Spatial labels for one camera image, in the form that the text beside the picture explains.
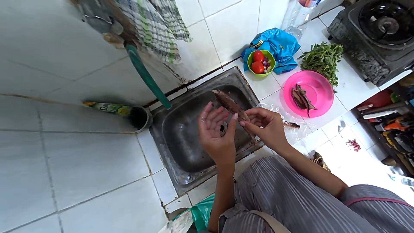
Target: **plastic bottle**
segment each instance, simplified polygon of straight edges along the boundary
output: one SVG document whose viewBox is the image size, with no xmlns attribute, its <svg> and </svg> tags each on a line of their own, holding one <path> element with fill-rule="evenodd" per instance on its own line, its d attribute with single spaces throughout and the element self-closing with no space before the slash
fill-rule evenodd
<svg viewBox="0 0 414 233">
<path fill-rule="evenodd" d="M 308 22 L 311 20 L 311 13 L 319 2 L 320 0 L 291 1 L 283 19 L 284 28 L 282 29 L 300 40 Z"/>
</svg>

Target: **stainless steel sink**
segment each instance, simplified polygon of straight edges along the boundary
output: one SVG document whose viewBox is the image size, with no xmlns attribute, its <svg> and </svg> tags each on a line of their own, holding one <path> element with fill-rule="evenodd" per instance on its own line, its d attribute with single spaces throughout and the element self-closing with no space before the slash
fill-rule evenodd
<svg viewBox="0 0 414 233">
<path fill-rule="evenodd" d="M 245 110 L 259 103 L 240 70 L 233 67 L 173 99 L 171 109 L 159 107 L 152 112 L 154 122 L 150 132 L 178 195 L 216 174 L 214 161 L 199 142 L 197 128 L 197 118 L 203 107 L 209 101 L 217 106 L 211 90 L 228 92 Z M 235 145 L 236 161 L 239 161 L 262 147 L 263 143 L 258 141 L 254 144 L 243 128 L 237 125 Z"/>
</svg>

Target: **tomato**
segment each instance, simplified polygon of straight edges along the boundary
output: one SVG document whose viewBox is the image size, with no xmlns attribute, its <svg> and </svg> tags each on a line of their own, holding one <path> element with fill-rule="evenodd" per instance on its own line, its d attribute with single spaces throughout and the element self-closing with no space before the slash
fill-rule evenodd
<svg viewBox="0 0 414 233">
<path fill-rule="evenodd" d="M 255 53 L 253 53 L 253 61 L 263 62 L 264 59 L 265 59 L 265 56 L 260 50 L 257 50 Z"/>
<path fill-rule="evenodd" d="M 263 64 L 259 61 L 255 61 L 252 63 L 250 68 L 255 72 L 256 74 L 263 74 L 263 71 L 265 70 L 265 67 Z"/>
</svg>

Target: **pink bowl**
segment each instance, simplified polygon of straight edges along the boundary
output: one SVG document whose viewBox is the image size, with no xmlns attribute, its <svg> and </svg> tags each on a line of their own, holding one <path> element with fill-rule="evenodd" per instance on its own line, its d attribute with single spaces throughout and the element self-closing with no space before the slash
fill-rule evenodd
<svg viewBox="0 0 414 233">
<path fill-rule="evenodd" d="M 294 73 L 286 81 L 283 96 L 287 106 L 301 117 L 308 118 L 308 111 L 298 108 L 292 97 L 292 88 L 299 84 L 305 91 L 310 102 L 317 110 L 310 110 L 309 116 L 319 117 L 325 114 L 334 102 L 334 90 L 329 81 L 319 73 L 303 70 Z"/>
</svg>

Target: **sink drain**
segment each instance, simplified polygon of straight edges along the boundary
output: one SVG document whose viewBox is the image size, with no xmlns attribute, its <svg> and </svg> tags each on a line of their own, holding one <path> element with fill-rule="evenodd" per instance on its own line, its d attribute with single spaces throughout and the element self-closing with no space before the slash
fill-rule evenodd
<svg viewBox="0 0 414 233">
<path fill-rule="evenodd" d="M 224 124 L 220 126 L 220 136 L 223 136 L 224 134 L 226 134 L 226 132 L 227 132 L 227 122 L 224 122 Z"/>
</svg>

